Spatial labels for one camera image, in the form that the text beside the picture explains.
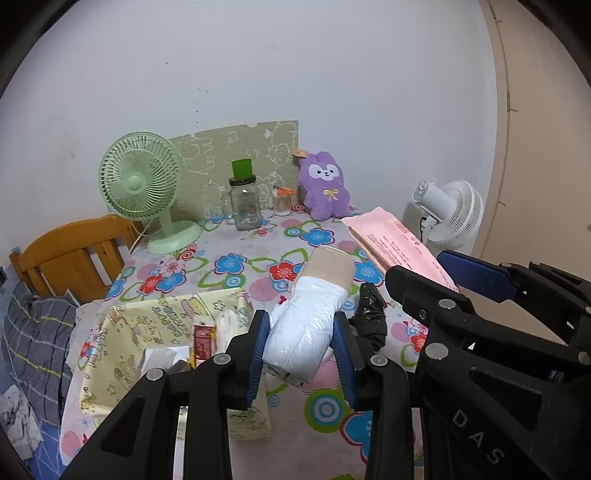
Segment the white beige pack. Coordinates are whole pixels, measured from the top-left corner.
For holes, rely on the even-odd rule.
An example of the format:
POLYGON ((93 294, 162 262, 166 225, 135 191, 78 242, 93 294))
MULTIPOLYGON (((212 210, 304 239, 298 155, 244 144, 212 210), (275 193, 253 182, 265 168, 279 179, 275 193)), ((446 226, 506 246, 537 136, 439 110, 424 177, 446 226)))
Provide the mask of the white beige pack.
POLYGON ((310 382, 332 341, 335 313, 349 298, 355 264, 348 253, 322 246, 295 277, 290 297, 270 312, 263 362, 294 386, 310 382))

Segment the pink paper packet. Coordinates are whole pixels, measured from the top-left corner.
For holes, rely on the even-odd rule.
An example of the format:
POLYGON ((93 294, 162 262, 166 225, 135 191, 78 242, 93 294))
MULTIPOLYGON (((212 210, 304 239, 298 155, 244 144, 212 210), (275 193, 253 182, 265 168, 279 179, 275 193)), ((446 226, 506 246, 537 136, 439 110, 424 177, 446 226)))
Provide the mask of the pink paper packet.
POLYGON ((450 275, 421 240, 382 207, 342 218, 342 224, 383 275, 391 267, 402 266, 459 292, 450 275))

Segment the black small object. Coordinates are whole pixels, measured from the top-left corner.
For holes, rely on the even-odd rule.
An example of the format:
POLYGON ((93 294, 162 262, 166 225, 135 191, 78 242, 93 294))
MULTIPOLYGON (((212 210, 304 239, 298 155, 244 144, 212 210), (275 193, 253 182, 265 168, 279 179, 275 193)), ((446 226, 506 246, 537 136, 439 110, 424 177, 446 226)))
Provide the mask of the black small object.
POLYGON ((387 302, 378 288, 373 283, 365 282, 360 288, 355 315, 349 318, 349 325, 356 330, 356 334, 370 342, 375 352, 386 345, 386 307, 387 302))

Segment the yellow fabric storage box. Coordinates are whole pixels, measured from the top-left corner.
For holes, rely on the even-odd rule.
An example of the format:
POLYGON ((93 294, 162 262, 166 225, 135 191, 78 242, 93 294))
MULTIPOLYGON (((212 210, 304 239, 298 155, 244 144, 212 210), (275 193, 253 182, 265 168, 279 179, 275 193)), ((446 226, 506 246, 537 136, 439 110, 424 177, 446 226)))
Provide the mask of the yellow fabric storage box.
POLYGON ((249 327, 253 310, 239 288, 112 306, 87 350, 79 391, 81 411, 100 424, 149 369, 170 369, 180 361, 193 368, 193 317, 215 321, 226 309, 235 311, 249 327))

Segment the red white carton pack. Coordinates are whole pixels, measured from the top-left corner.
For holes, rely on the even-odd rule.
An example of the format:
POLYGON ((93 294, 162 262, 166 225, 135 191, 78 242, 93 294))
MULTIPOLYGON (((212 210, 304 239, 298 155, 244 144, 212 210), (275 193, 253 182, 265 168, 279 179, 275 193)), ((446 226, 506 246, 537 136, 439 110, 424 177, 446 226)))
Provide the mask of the red white carton pack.
POLYGON ((215 354, 216 325, 209 316, 195 315, 192 319, 191 364, 197 368, 215 354))

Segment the floral tablecloth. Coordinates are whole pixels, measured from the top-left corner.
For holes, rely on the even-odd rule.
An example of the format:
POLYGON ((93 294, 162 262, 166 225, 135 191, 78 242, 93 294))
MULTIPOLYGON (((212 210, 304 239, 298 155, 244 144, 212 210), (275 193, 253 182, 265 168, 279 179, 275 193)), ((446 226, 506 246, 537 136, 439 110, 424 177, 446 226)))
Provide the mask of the floral tablecloth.
MULTIPOLYGON (((249 232, 211 220, 195 243, 169 255, 138 247, 105 299, 78 310, 69 354, 73 379, 60 429, 62 461, 71 462, 99 425, 81 411, 79 391, 90 342, 112 306, 239 288, 252 310, 272 310, 290 295, 311 253, 324 245, 353 259, 355 277, 344 307, 353 313, 360 286, 382 286, 384 279, 335 219, 315 222, 304 213, 271 216, 249 232)), ((332 357, 325 357, 311 383, 298 388, 266 375, 252 408, 228 416, 233 474, 237 479, 361 479, 371 426, 370 413, 356 413, 346 403, 332 357)))

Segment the white standing fan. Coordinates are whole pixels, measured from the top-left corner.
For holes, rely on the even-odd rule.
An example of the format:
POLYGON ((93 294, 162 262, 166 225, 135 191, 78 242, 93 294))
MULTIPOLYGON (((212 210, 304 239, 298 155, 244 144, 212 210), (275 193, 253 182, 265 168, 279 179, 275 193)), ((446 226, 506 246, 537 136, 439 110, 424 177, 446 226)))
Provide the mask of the white standing fan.
POLYGON ((439 187, 422 181, 412 201, 423 211, 421 239, 439 250, 457 250, 473 240, 484 217, 484 201, 467 181, 455 180, 439 187))

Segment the grey plaid pillow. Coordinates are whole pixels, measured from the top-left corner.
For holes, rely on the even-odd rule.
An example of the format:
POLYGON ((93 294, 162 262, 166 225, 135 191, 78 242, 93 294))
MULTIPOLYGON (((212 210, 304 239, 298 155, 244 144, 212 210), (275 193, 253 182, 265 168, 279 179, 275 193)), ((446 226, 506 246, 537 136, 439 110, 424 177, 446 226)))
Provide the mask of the grey plaid pillow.
POLYGON ((20 282, 9 296, 1 334, 2 355, 34 413, 59 426, 72 372, 66 359, 77 303, 69 294, 42 297, 20 282))

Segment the wooden bed headboard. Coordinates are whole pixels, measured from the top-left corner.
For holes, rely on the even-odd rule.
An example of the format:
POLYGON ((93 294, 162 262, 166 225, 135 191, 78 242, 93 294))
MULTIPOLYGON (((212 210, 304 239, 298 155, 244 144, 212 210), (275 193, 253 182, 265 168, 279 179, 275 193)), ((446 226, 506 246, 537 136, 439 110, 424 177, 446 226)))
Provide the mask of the wooden bed headboard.
POLYGON ((119 247, 138 238, 135 224, 113 214, 57 227, 10 254, 19 280, 43 297, 70 292, 87 303, 106 296, 109 286, 91 259, 92 254, 113 282, 123 269, 119 247))

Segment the purple plush bunny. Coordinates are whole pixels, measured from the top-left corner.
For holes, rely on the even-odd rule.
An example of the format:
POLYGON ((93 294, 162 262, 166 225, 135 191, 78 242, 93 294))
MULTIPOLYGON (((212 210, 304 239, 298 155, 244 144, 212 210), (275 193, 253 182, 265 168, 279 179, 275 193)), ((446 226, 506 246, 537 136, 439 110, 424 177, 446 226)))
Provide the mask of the purple plush bunny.
POLYGON ((308 154, 298 160, 297 183, 311 219, 342 219, 351 214, 351 195, 346 190, 342 168, 329 152, 308 154))

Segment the small toothpick jar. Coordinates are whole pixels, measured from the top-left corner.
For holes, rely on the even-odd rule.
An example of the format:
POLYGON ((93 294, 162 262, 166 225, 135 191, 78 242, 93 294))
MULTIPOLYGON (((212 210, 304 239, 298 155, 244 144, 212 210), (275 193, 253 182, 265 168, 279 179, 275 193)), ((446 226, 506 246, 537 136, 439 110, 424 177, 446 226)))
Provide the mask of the small toothpick jar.
POLYGON ((294 196, 297 192, 287 187, 273 187, 273 212, 277 216, 286 216, 293 207, 294 196))

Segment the glass mason jar mug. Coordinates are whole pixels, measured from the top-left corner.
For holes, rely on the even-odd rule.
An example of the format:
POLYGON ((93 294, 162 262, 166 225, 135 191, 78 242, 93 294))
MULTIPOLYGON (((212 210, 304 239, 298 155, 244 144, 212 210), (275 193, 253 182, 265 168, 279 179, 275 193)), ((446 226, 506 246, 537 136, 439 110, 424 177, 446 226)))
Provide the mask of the glass mason jar mug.
POLYGON ((224 215, 237 231, 256 230, 262 226, 255 176, 242 180, 231 178, 229 191, 221 195, 221 202, 224 215))

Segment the green cup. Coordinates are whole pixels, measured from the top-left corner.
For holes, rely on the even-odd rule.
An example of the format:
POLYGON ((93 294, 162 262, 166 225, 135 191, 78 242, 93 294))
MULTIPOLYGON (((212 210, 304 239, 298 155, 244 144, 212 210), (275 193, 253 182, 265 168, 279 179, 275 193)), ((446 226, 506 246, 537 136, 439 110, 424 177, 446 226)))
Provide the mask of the green cup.
POLYGON ((231 162, 233 179, 242 181, 252 178, 252 160, 249 158, 242 158, 231 162))

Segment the green desk fan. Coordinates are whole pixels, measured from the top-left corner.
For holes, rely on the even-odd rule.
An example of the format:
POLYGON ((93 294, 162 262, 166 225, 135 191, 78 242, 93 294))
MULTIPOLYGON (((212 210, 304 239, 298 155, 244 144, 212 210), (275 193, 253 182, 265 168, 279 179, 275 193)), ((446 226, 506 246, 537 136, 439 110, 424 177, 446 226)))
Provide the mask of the green desk fan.
POLYGON ((132 222, 159 222, 159 230, 147 241, 147 250, 154 255, 181 250, 202 233, 197 222, 171 218, 180 180, 176 149, 151 132, 132 132, 117 139, 98 170, 99 189, 112 212, 132 222))

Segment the beige patterned board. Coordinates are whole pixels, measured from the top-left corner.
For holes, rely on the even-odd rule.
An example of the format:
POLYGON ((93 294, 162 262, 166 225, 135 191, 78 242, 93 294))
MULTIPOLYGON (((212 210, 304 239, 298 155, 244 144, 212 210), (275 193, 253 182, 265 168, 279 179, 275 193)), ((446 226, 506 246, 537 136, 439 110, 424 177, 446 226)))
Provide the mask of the beige patterned board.
POLYGON ((296 120, 233 125, 186 134, 171 140, 176 148, 181 181, 171 208, 174 220, 205 220, 223 214, 222 196, 229 191, 232 162, 252 161, 259 204, 273 207, 276 187, 297 187, 296 120))

